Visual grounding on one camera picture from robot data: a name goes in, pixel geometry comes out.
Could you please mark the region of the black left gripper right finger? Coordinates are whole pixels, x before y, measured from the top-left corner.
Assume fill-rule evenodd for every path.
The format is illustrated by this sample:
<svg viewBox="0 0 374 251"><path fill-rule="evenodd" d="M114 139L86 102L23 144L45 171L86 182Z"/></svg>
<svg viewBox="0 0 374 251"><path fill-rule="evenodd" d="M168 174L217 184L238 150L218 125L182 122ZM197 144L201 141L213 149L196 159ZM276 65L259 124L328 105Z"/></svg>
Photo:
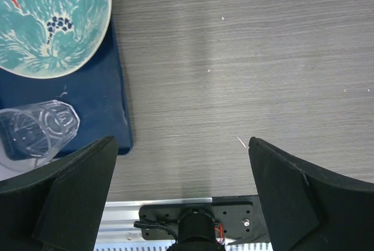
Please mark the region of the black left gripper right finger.
<svg viewBox="0 0 374 251"><path fill-rule="evenodd" d="M273 250L373 250L373 184L252 137L251 169Z"/></svg>

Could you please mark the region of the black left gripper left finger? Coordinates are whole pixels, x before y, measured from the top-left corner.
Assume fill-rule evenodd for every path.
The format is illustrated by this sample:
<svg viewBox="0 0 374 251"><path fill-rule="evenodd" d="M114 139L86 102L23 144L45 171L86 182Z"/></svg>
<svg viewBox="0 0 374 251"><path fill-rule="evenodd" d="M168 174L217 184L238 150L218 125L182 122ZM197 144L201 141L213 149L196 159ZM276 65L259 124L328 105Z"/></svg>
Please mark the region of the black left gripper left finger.
<svg viewBox="0 0 374 251"><path fill-rule="evenodd" d="M1 181L1 250L93 250L118 153L103 137Z"/></svg>

